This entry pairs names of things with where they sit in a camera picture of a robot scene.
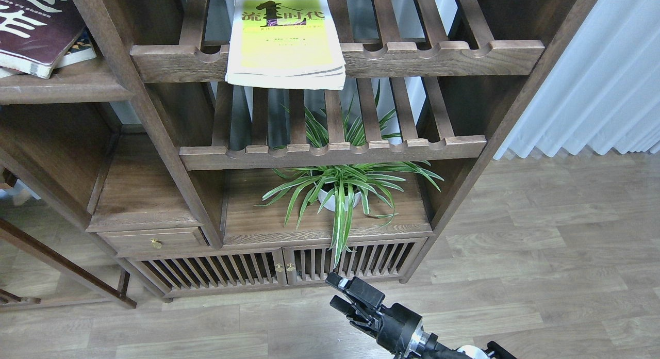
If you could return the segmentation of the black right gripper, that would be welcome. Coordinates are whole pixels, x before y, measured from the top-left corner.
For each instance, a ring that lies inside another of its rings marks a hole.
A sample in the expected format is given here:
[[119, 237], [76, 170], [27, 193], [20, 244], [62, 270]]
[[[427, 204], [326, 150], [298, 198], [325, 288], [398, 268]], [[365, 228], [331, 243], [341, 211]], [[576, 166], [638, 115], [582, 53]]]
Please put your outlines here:
[[358, 277], [349, 280], [329, 273], [325, 282], [349, 298], [347, 302], [334, 296], [330, 306], [344, 314], [352, 326], [375, 338], [378, 345], [396, 357], [421, 357], [421, 315], [400, 303], [382, 305], [384, 293]]

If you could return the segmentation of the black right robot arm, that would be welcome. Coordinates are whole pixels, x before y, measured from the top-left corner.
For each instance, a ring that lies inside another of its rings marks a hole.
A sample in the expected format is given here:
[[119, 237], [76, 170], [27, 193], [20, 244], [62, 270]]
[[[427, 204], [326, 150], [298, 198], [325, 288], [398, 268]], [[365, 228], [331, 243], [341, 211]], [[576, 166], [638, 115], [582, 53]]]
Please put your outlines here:
[[383, 305], [384, 293], [358, 277], [349, 280], [331, 272], [326, 283], [344, 293], [348, 300], [335, 296], [330, 305], [342, 312], [351, 326], [375, 338], [396, 358], [513, 358], [503, 347], [490, 341], [482, 350], [474, 345], [450, 349], [438, 336], [423, 330], [422, 316], [400, 303]]

